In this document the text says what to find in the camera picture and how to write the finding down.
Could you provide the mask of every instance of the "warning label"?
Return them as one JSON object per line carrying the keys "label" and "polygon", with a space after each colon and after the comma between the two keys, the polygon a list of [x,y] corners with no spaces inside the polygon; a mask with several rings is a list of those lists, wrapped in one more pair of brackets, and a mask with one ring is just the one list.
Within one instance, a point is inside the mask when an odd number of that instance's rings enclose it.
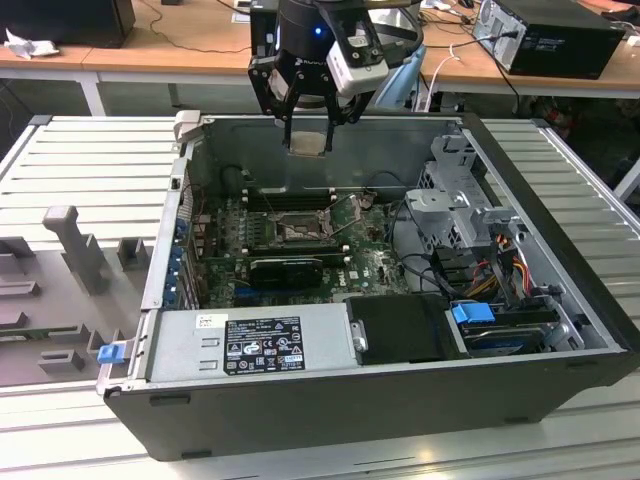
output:
{"label": "warning label", "polygon": [[227,375],[304,370],[300,317],[229,320],[224,344]]}

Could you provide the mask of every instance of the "desk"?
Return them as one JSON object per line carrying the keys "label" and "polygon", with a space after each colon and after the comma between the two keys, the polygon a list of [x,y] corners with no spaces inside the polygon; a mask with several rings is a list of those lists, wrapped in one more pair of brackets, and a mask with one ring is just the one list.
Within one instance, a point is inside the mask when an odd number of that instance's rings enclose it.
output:
{"label": "desk", "polygon": [[[454,17],[442,15],[442,18],[450,20]],[[431,24],[425,28],[425,43],[450,45],[464,43],[470,39],[468,35],[460,32],[460,28],[453,25]],[[480,45],[461,47],[456,49],[455,53],[461,61],[451,60],[440,69],[434,90],[513,94],[498,72],[494,61]],[[448,49],[427,48],[427,55],[421,69],[422,74],[431,80],[438,64],[448,56]],[[514,75],[509,76],[509,81],[522,95],[640,98],[640,48],[630,47],[626,42],[621,42],[598,80]]]}
{"label": "desk", "polygon": [[[182,6],[162,6],[160,0],[145,1],[164,16],[156,22],[156,30],[179,45],[234,51],[250,45],[249,25],[231,23],[232,12],[214,0],[186,0]],[[92,115],[106,114],[97,86],[100,82],[249,85],[246,74],[249,49],[220,54],[176,48],[149,30],[150,23],[158,17],[149,6],[142,0],[133,0],[133,6],[137,20],[124,48],[63,47],[58,57],[31,61],[1,50],[0,77],[79,82]],[[441,15],[455,20],[450,15]],[[425,28],[427,45],[449,45],[469,38],[453,25],[431,24]],[[512,93],[482,47],[470,45],[457,53],[462,61],[450,61],[441,69],[438,91]],[[446,55],[446,49],[427,50],[422,73],[428,80]],[[639,79],[640,49],[626,44],[618,47],[599,80],[511,77],[523,95],[600,98],[640,98]]]}

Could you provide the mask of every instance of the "metal frame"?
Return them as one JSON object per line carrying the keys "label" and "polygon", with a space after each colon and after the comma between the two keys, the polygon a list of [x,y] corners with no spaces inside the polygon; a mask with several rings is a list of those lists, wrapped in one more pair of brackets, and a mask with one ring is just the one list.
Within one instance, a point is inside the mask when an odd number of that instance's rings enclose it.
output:
{"label": "metal frame", "polygon": [[[193,85],[250,85],[249,77],[244,72],[238,75],[216,75],[195,73],[145,73],[145,72],[101,72],[96,70],[50,70],[50,69],[17,69],[0,68],[0,78],[23,80],[64,80],[77,82],[82,87],[85,100],[91,115],[104,116],[107,109],[102,102],[98,84],[105,82],[131,83],[163,83],[163,84],[193,84]],[[544,85],[514,85],[520,95],[566,96],[586,98],[640,98],[638,89],[598,88],[594,81],[594,88],[576,88]],[[172,104],[179,104],[179,97],[171,94]],[[482,84],[473,82],[436,82],[433,93],[489,93],[512,95],[507,85]]]}

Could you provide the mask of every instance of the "paper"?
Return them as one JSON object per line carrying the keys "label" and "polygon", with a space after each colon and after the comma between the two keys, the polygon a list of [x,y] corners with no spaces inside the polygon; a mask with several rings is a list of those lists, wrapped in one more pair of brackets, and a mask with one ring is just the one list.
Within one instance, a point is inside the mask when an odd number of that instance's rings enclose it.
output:
{"label": "paper", "polygon": [[60,53],[53,42],[48,40],[26,40],[14,35],[8,28],[5,31],[7,32],[7,41],[4,42],[4,46],[18,57],[31,60],[31,57],[44,57]]}

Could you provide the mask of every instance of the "white cable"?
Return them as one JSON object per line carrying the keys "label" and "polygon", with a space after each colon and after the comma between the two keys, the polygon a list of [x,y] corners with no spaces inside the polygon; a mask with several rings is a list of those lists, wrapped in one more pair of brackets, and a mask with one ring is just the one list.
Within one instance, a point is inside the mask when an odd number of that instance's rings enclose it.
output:
{"label": "white cable", "polygon": [[455,47],[455,44],[452,43],[451,45],[449,45],[449,56],[445,59],[443,59],[440,64],[438,65],[438,67],[436,68],[436,71],[433,72],[433,77],[431,78],[431,84],[429,85],[429,91],[427,92],[427,104],[424,107],[424,111],[426,113],[429,113],[429,110],[431,109],[431,100],[433,99],[433,86],[436,83],[436,78],[438,77],[438,72],[440,72],[440,69],[442,68],[442,66],[447,63],[449,60],[457,60],[460,61],[460,57],[457,56],[455,53],[453,53],[453,47]]}
{"label": "white cable", "polygon": [[436,68],[436,71],[433,72],[433,77],[431,78],[431,84],[429,85],[429,91],[427,92],[427,104],[426,104],[425,109],[424,109],[424,111],[426,113],[429,113],[429,109],[431,108],[431,99],[433,97],[433,86],[436,83],[436,77],[438,76],[438,72],[440,71],[442,66],[445,63],[447,63],[449,60],[451,60],[452,58],[456,59],[457,61],[461,61],[462,60],[459,56],[457,56],[453,52],[453,49],[456,48],[456,47],[466,47],[467,45],[473,45],[473,44],[476,44],[476,43],[483,42],[485,40],[497,40],[497,38],[496,38],[495,35],[487,35],[486,37],[477,38],[473,42],[452,43],[452,44],[449,45],[449,56],[447,58],[445,58],[444,60],[442,60],[440,62],[440,65],[438,65],[438,67]]}
{"label": "white cable", "polygon": [[636,27],[633,23],[631,22],[622,22],[619,20],[609,20],[611,23],[619,23],[621,25],[627,25],[629,27],[631,27],[633,29],[634,32],[638,33],[638,27]]}

